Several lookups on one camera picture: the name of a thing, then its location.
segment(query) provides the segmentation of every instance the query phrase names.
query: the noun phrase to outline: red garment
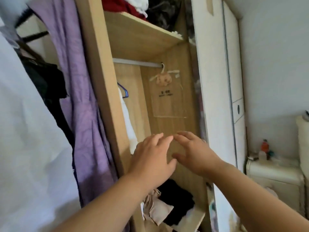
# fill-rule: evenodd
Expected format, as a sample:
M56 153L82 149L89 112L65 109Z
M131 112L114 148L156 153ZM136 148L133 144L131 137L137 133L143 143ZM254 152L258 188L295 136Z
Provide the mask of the red garment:
M127 12L140 19L146 20L145 15L138 13L134 6L125 0L102 0L103 9L110 12Z

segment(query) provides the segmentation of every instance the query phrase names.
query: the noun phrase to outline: purple garment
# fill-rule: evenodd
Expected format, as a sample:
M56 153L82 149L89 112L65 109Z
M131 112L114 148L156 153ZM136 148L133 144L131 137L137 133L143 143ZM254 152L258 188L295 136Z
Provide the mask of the purple garment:
M75 135L74 162L84 205L117 181L110 146L91 86L74 0L33 0L56 47L68 97L61 108Z

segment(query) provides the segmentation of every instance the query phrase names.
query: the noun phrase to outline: wooden wardrobe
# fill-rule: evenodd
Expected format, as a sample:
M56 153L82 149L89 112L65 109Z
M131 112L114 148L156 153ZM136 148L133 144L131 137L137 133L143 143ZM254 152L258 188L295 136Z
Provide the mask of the wooden wardrobe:
M92 85L119 174L123 175L128 170L131 154L117 82L129 92L124 101L139 142L151 134L164 132L164 135L171 135L180 130L199 136L198 104L189 43L185 39L184 8L177 22L182 33L180 36L128 13L103 11L101 0L75 1ZM173 76L171 86L161 91L168 91L173 96L159 97L157 93L160 91L156 91L150 81L161 72L160 68L113 63L113 58L163 62L166 71L180 70L180 77ZM173 152L183 152L174 141L168 158ZM171 178L191 192L196 203L190 216L183 218L175 229L178 232L195 232L201 224L204 231L210 231L206 181L180 165ZM132 221L137 232L172 231L165 224L157 227L152 222L143 221L140 207Z

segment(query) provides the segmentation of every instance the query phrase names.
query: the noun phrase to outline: metal hanging rod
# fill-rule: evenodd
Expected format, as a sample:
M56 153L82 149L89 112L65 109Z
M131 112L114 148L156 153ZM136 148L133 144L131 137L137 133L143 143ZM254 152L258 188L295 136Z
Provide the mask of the metal hanging rod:
M113 58L113 62L114 63L131 64L131 65L139 65L139 66L145 66L145 67L162 68L161 63L141 62L141 61L135 61L135 60L122 59L122 58Z

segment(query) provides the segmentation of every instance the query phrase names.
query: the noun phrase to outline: wardrobe shelf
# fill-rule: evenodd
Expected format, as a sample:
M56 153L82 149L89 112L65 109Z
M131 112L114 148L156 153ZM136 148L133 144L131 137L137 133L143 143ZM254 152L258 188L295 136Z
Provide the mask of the wardrobe shelf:
M183 217L179 224L171 227L177 232L195 232L199 228L204 219L205 212L197 207L194 207L189 215Z
M147 61L184 39L129 13L104 11L114 58Z

